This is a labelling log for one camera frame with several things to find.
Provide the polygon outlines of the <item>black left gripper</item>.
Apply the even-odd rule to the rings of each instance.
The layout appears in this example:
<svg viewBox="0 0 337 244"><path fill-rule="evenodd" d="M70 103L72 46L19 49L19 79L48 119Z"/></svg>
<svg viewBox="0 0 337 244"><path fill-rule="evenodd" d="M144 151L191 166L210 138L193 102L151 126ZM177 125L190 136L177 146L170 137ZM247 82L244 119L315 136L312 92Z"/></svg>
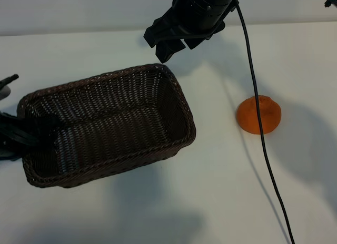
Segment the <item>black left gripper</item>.
<svg viewBox="0 0 337 244"><path fill-rule="evenodd" d="M60 126L57 116L31 119L1 112L1 160L15 161L31 148L53 143Z"/></svg>

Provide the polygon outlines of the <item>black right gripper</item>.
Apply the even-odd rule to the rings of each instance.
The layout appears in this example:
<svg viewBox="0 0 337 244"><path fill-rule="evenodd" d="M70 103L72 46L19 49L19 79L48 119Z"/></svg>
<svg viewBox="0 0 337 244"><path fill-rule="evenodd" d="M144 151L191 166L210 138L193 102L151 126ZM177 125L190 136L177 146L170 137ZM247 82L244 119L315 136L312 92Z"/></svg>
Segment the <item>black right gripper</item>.
<svg viewBox="0 0 337 244"><path fill-rule="evenodd" d="M166 63L175 53L185 48L182 39L211 36L225 16L225 10L200 11L172 7L146 29L144 39L150 47L156 46L156 57L161 63Z"/></svg>

